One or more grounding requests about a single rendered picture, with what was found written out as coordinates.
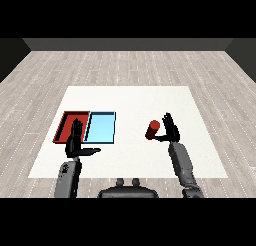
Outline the small red can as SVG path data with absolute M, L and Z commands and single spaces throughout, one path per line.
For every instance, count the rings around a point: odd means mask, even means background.
M 146 137 L 148 140 L 152 140 L 153 137 L 155 136 L 155 134 L 157 133 L 157 131 L 159 130 L 159 128 L 160 128 L 160 123 L 159 123 L 157 120 L 152 120 L 152 121 L 149 123 L 149 126 L 148 126 L 148 128 L 147 128 L 145 137 Z

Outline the light blue shallow open box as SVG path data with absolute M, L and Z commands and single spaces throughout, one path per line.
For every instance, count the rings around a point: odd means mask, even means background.
M 86 125 L 85 144 L 113 144 L 116 113 L 114 111 L 93 111 Z

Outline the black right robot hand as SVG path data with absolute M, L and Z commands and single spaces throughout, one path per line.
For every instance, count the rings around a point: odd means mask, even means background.
M 166 113 L 162 118 L 162 121 L 166 134 L 162 136 L 154 136 L 154 139 L 160 142 L 169 141 L 178 143 L 180 141 L 180 133 L 178 127 L 174 124 L 171 114 Z

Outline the red shallow open box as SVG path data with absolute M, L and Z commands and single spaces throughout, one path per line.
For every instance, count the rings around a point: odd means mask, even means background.
M 84 142 L 85 130 L 89 120 L 89 115 L 89 111 L 65 111 L 56 130 L 53 143 L 66 143 L 68 137 L 71 134 L 72 124 L 75 119 L 78 119 L 82 124 L 81 142 Z

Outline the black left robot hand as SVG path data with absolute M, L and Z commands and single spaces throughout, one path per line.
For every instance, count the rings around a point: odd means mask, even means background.
M 81 148 L 82 122 L 76 118 L 71 127 L 70 136 L 67 139 L 65 153 L 68 158 L 91 156 L 101 151 L 100 148 Z

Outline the dark grey robot body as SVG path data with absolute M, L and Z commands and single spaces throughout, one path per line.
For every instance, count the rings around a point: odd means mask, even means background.
M 118 178 L 116 185 L 101 190 L 98 198 L 158 198 L 155 190 L 142 187 L 138 178 L 132 179 L 131 186 L 124 185 L 124 179 Z

